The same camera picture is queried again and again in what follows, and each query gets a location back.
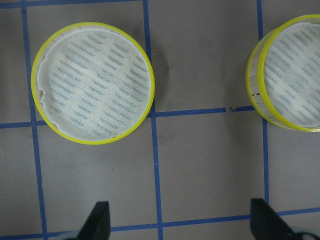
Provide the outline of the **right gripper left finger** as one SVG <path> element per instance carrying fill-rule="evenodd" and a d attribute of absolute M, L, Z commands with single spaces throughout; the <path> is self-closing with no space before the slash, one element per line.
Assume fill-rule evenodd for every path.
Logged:
<path fill-rule="evenodd" d="M 111 235 L 110 206 L 98 201 L 76 236 L 77 240 L 108 240 Z"/>

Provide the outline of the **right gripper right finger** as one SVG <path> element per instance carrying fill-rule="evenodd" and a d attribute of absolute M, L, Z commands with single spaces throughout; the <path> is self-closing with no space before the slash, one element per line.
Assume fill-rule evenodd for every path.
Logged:
<path fill-rule="evenodd" d="M 293 240 L 295 233 L 262 198 L 250 200 L 250 231 L 256 240 Z"/>

